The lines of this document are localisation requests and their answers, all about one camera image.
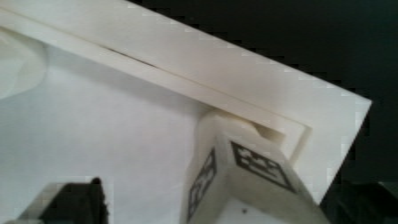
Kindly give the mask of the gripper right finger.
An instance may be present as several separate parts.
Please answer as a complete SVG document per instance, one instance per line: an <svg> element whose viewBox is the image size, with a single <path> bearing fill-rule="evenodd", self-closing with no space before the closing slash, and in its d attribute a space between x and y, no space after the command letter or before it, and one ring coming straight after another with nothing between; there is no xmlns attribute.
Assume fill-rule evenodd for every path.
<svg viewBox="0 0 398 224"><path fill-rule="evenodd" d="M343 181L320 206L331 224L398 224L398 182Z"/></svg>

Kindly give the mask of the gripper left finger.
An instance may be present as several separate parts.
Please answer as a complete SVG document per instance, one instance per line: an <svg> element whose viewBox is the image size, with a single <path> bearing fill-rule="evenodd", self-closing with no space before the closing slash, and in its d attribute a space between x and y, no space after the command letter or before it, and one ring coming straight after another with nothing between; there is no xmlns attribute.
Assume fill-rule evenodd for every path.
<svg viewBox="0 0 398 224"><path fill-rule="evenodd" d="M110 224L102 179L50 183L11 224Z"/></svg>

